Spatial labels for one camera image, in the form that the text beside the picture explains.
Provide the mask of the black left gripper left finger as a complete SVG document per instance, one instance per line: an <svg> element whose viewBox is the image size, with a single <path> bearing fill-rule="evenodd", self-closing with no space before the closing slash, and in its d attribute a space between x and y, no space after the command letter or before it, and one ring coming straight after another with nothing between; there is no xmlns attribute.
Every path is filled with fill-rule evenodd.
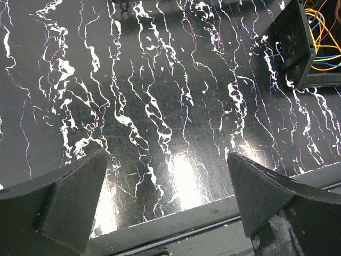
<svg viewBox="0 0 341 256"><path fill-rule="evenodd" d="M93 153L1 190L1 255L83 255L107 168Z"/></svg>

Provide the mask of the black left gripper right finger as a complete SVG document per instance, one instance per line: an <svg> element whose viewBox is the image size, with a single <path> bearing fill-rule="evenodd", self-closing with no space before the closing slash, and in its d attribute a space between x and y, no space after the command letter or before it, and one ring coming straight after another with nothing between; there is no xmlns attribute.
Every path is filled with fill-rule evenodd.
<svg viewBox="0 0 341 256"><path fill-rule="evenodd" d="M340 255L340 195L238 153L227 160L243 229L255 255Z"/></svg>

